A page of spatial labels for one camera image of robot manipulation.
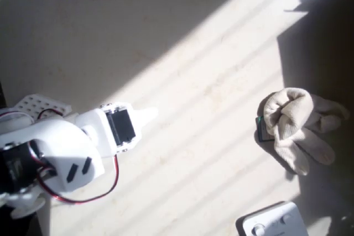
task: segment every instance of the white floor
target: white floor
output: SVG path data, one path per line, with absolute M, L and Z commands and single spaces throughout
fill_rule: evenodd
M 254 139 L 260 102 L 285 86 L 277 37 L 306 14 L 287 12 L 299 3 L 0 0 L 8 104 L 41 93 L 77 112 L 116 100 L 159 109 L 119 156 L 115 191 L 81 206 L 52 201 L 44 232 L 238 235 L 239 217 L 293 200 L 309 234 L 326 235 L 350 209 L 324 177 L 331 168 L 292 176 Z M 106 190 L 107 171 L 76 198 Z

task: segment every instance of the white plastic part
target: white plastic part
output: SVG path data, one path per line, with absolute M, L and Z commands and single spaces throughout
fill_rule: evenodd
M 75 124 L 90 137 L 101 157 L 112 157 L 117 153 L 110 124 L 101 109 L 94 109 L 77 116 Z
M 34 123 L 34 119 L 32 116 L 30 116 L 28 113 L 21 112 L 17 110 L 16 108 L 2 108 L 0 109 L 0 122 L 4 122 L 7 120 L 11 120 L 14 118 L 19 118 L 19 117 L 27 117 L 31 123 Z
M 21 128 L 28 127 L 32 124 L 32 120 L 27 116 L 20 116 L 10 120 L 0 121 L 0 134 L 16 131 Z
M 246 236 L 309 236 L 297 206 L 283 202 L 246 217 L 242 224 Z
M 80 128 L 65 120 L 44 119 L 27 128 L 0 135 L 0 146 L 12 142 L 25 143 L 33 139 L 55 167 L 57 179 L 64 191 L 70 192 L 82 187 L 105 172 L 100 153 L 90 138 Z M 91 158 L 91 165 L 88 172 L 83 174 L 82 168 L 87 157 Z M 67 176 L 73 164 L 77 165 L 77 173 L 68 182 Z
M 24 193 L 7 194 L 5 199 L 7 200 L 7 205 L 10 207 L 30 208 L 42 192 L 43 191 L 39 186 L 34 186 L 32 189 L 28 189 Z
M 257 224 L 253 228 L 254 235 L 256 236 L 265 236 L 266 231 L 264 230 L 264 226 L 262 224 Z
M 4 204 L 6 204 L 6 193 L 2 193 L 0 195 L 0 207 L 2 207 Z
M 44 196 L 39 196 L 37 199 L 34 201 L 34 203 L 31 206 L 22 206 L 22 207 L 17 207 L 11 212 L 11 217 L 13 219 L 18 219 L 18 218 L 23 218 L 25 216 L 28 216 L 37 210 L 39 210 L 42 206 L 45 204 L 45 198 Z
M 157 108 L 147 108 L 147 109 L 136 111 L 133 109 L 130 103 L 126 103 L 126 102 L 116 102 L 101 107 L 101 109 L 104 112 L 114 111 L 116 108 L 119 108 L 120 110 L 126 109 L 128 111 L 136 135 L 131 140 L 131 142 L 123 143 L 122 145 L 117 146 L 116 152 L 119 153 L 119 152 L 125 152 L 131 150 L 138 144 L 138 142 L 142 138 L 142 127 L 157 117 L 158 110 Z
M 65 116 L 64 119 L 70 123 L 75 124 L 75 120 L 78 115 L 78 113 L 70 113 L 68 116 Z
M 39 113 L 45 109 L 55 109 L 62 113 L 63 116 L 71 113 L 71 106 L 57 100 L 45 97 L 40 94 L 31 94 L 25 96 L 15 106 L 15 109 L 21 112 L 28 113 L 33 119 L 37 120 Z M 52 113 L 45 112 L 42 118 L 51 116 Z

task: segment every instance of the floor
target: floor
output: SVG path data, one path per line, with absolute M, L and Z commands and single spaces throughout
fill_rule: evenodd
M 255 137 L 263 99 L 283 87 L 354 110 L 352 0 L 0 0 L 0 10 L 8 105 L 40 93 L 77 112 L 117 100 L 159 109 L 119 156 L 114 192 L 48 203 L 44 235 L 238 235 L 240 217 L 287 200 L 311 236 L 354 234 L 352 120 L 324 136 L 336 163 L 313 162 L 306 177 Z M 74 196 L 112 178 L 108 168 Z

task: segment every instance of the red wire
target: red wire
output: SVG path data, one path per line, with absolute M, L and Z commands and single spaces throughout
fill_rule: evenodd
M 46 168 L 42 168 L 39 173 L 38 173 L 38 176 L 37 176 L 37 180 L 39 182 L 39 185 L 43 188 L 44 191 L 46 191 L 48 194 L 50 194 L 53 198 L 61 201 L 61 202 L 64 202 L 64 203 L 69 203 L 69 204 L 83 204 L 83 203 L 88 203 L 88 202 L 91 202 L 93 200 L 96 200 L 96 199 L 100 199 L 106 195 L 108 195 L 110 192 L 112 192 L 114 190 L 114 188 L 116 188 L 117 186 L 117 182 L 118 182 L 118 177 L 119 177 L 119 167 L 118 167 L 118 159 L 117 159 L 117 155 L 114 156 L 114 167 L 116 169 L 116 177 L 114 179 L 114 183 L 112 185 L 112 187 L 108 190 L 108 192 L 106 193 L 103 193 L 99 196 L 95 196 L 93 198 L 89 198 L 89 199 L 86 199 L 86 200 L 72 200 L 72 199 L 69 199 L 69 198 L 66 198 L 66 197 L 63 197 L 61 195 L 59 195 L 58 193 L 54 192 L 51 188 L 49 188 L 43 181 L 42 177 L 40 176 L 41 172 L 43 172 L 44 170 L 48 169 L 47 167 Z
M 45 109 L 45 110 L 41 111 L 41 112 L 39 113 L 37 119 L 40 119 L 41 116 L 42 116 L 42 114 L 45 113 L 45 112 L 47 112 L 47 111 L 52 111 L 52 112 L 54 112 L 54 113 L 56 113 L 56 114 L 58 114 L 58 115 L 60 115 L 60 116 L 63 116 L 63 113 L 61 113 L 61 112 L 59 112 L 59 111 L 57 111 L 57 110 L 55 110 L 55 109 L 49 108 L 49 109 Z

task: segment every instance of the white device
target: white device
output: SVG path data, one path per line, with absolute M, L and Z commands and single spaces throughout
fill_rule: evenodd
M 25 106 L 34 107 L 30 100 L 40 103 L 36 110 Z M 0 176 L 0 206 L 14 207 L 12 218 L 27 216 L 42 207 L 44 190 L 55 191 L 55 195 L 71 192 L 104 174 L 102 158 L 114 158 L 113 189 L 118 180 L 116 154 L 134 148 L 141 140 L 142 126 L 157 116 L 155 108 L 135 111 L 122 102 L 64 116 L 70 106 L 47 101 L 46 97 L 30 95 L 18 104 L 20 109 L 0 113 L 0 167 L 6 173 Z M 21 115 L 26 109 L 29 113 Z M 49 111 L 60 115 L 50 116 Z M 44 112 L 48 117 L 33 123 L 33 118 L 37 114 L 42 118 Z
M 293 202 L 282 202 L 247 216 L 242 229 L 246 236 L 309 236 Z

